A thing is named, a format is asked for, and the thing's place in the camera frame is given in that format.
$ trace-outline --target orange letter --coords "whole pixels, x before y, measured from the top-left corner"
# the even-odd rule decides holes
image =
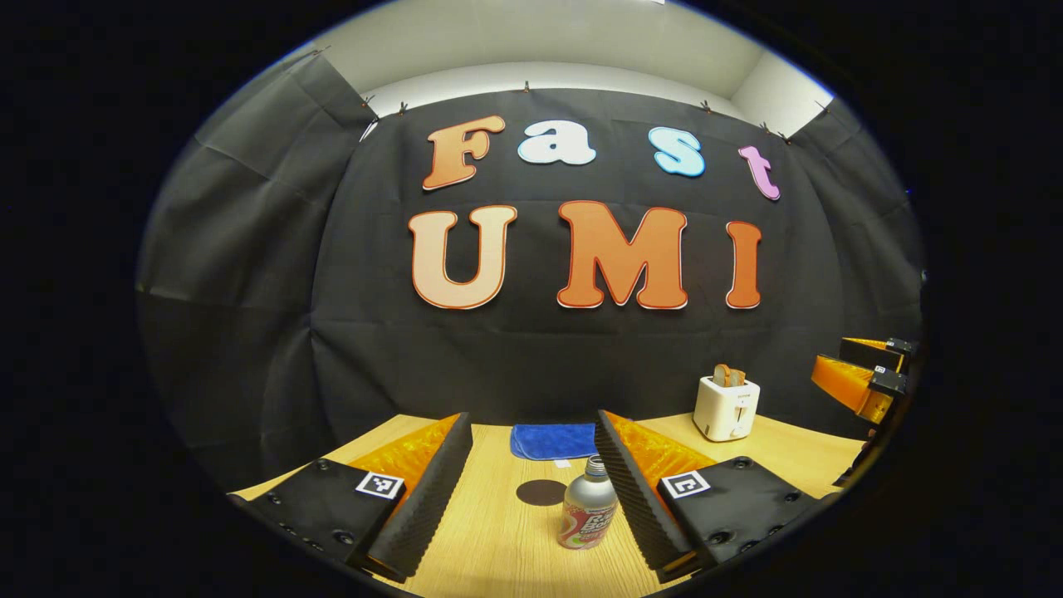
[[[446,275],[446,230],[458,221],[453,211],[425,211],[409,219],[414,230],[414,288],[425,302],[448,310],[471,310],[499,293],[506,275],[506,226],[517,219],[508,205],[477,207],[469,219],[479,226],[479,266],[469,281]]]
[[[727,307],[752,310],[760,305],[760,291],[757,290],[760,228],[749,222],[727,222],[727,235],[735,241],[735,279],[727,292]]]
[[[487,155],[490,140],[487,133],[497,133],[506,127],[506,121],[501,116],[488,116],[440,129],[428,135],[428,140],[435,143],[432,155],[432,173],[424,178],[424,190],[431,191],[461,181],[472,178],[476,167],[465,163],[465,154],[471,153],[479,159]]]
[[[602,305],[605,293],[594,284],[596,263],[618,306],[627,304],[643,268],[646,283],[637,295],[640,306],[651,310],[687,306],[680,245],[687,217],[681,211],[649,208],[630,242],[604,203],[570,201],[557,211],[572,227],[569,285],[557,293],[558,304],[566,308]]]

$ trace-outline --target pink letter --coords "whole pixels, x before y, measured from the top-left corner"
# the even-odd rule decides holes
[[[753,172],[753,182],[764,197],[772,201],[779,199],[779,187],[776,187],[767,180],[767,171],[772,169],[771,163],[760,157],[760,152],[753,146],[746,146],[738,150],[738,154],[749,164],[749,171]]]

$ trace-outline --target white toaster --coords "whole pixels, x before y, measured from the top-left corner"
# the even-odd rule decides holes
[[[706,376],[697,386],[694,425],[714,443],[744,439],[753,429],[759,398],[760,387],[748,380],[741,387],[724,389]]]

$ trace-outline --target white letter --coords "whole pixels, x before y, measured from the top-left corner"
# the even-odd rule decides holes
[[[587,141],[587,129],[571,120],[544,120],[524,130],[530,138],[518,146],[517,153],[524,161],[551,164],[560,159],[578,166],[594,159],[597,152]]]

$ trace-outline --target ceiling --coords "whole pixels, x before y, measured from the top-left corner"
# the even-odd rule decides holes
[[[512,62],[583,63],[729,99],[764,49],[667,0],[395,0],[316,40],[355,89]]]

